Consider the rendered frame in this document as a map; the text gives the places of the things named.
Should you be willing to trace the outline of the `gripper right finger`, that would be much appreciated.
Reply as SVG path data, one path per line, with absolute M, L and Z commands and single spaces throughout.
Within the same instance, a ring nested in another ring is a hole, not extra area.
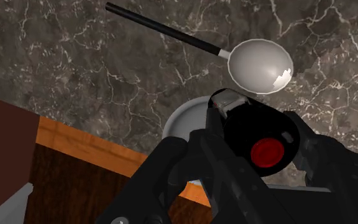
M 358 224 L 358 153 L 335 138 L 316 134 L 295 112 L 284 114 L 299 130 L 300 147 L 293 163 L 306 172 L 306 186 L 329 189 L 344 223 Z

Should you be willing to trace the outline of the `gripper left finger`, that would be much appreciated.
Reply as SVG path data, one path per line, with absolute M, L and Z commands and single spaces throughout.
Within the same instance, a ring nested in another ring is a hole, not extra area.
M 172 224 L 168 211 L 189 181 L 200 180 L 214 217 L 210 224 L 294 224 L 245 158 L 224 140 L 219 110 L 186 141 L 166 137 L 95 224 Z

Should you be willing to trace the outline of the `black cylinder with red end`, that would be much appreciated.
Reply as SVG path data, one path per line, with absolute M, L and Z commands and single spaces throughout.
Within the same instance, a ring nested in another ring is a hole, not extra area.
M 299 130 L 282 112 L 230 88 L 213 93 L 208 107 L 219 110 L 230 149 L 261 177 L 278 173 L 296 156 Z

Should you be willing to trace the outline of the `grey plate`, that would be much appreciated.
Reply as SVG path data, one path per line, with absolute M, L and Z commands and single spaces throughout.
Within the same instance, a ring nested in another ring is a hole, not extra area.
M 174 136 L 189 140 L 193 130 L 204 129 L 210 96 L 197 97 L 180 105 L 167 120 L 162 139 Z

